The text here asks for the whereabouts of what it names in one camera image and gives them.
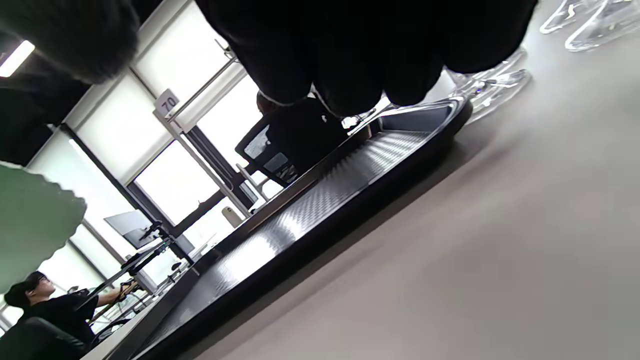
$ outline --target person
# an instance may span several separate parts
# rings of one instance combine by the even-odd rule
[[[313,97],[291,106],[279,106],[257,95],[263,122],[269,124],[269,141],[294,165],[298,175],[315,166],[347,140],[341,119]]]
[[[0,29],[77,78],[101,83],[142,50],[134,3],[4,0]],[[294,104],[313,84],[332,113],[352,116],[383,92],[399,106],[421,102],[443,67],[494,68],[518,49],[538,0],[405,0],[394,2],[394,12],[355,1],[313,10],[290,1],[195,3],[270,99]]]
[[[113,290],[94,297],[89,303],[76,309],[85,302],[86,296],[72,293],[51,298],[55,291],[53,283],[42,272],[36,271],[29,274],[25,281],[11,286],[4,295],[4,301],[24,310],[18,324],[37,316],[83,343],[91,344],[95,334],[86,321],[91,320],[97,307],[113,304],[122,295],[119,289]]]

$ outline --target clear plastic object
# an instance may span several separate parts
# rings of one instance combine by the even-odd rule
[[[540,32],[549,34],[581,19],[598,8],[603,0],[563,0],[556,12],[540,27]]]
[[[452,95],[464,95],[471,98],[474,113],[467,124],[479,120],[509,101],[531,79],[527,70],[509,72],[491,79],[469,81],[472,76],[450,73],[456,83]]]
[[[456,85],[451,95],[469,97],[474,105],[474,114],[467,124],[487,116],[502,103],[510,100],[529,82],[531,75],[526,70],[506,73],[526,54],[527,51],[521,47],[500,65],[475,74],[457,74],[447,69]]]
[[[639,0],[605,0],[596,13],[564,43],[569,51],[585,51],[640,28]]]

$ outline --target blurry object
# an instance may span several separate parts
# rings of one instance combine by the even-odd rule
[[[604,45],[640,28],[638,0],[604,0],[595,14],[564,43],[569,51]]]
[[[542,24],[540,32],[550,34],[569,24],[573,24],[576,20],[581,19],[583,15],[596,10],[602,1],[603,0],[563,0],[556,12]]]
[[[405,1],[376,26],[363,24],[380,19],[379,7],[337,0],[312,12],[287,1],[196,3],[269,99],[293,104],[313,83],[326,107],[347,117],[383,93],[399,106],[421,102],[443,66],[497,66],[518,49],[537,1]]]
[[[65,246],[85,211],[73,192],[0,162],[0,293]]]
[[[5,0],[0,29],[88,83],[117,76],[138,45],[130,0]]]

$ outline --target black fabric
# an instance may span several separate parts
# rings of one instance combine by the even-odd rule
[[[0,359],[78,360],[89,346],[37,317],[13,326],[0,338]]]
[[[421,101],[443,66],[496,66],[520,45],[538,0],[196,2],[266,97],[290,105],[314,84],[334,114],[349,116],[383,92],[398,105]],[[129,0],[4,0],[0,28],[98,83],[134,56],[138,21]]]
[[[90,344],[95,334],[86,321],[93,317],[98,297],[94,297],[87,305],[75,310],[85,300],[86,297],[80,295],[63,295],[37,303],[25,309],[19,323],[31,317],[43,318],[83,343]]]
[[[340,116],[371,109],[384,91],[421,101],[445,65],[488,70],[522,41],[537,0],[196,0],[262,92],[280,104],[313,83]]]

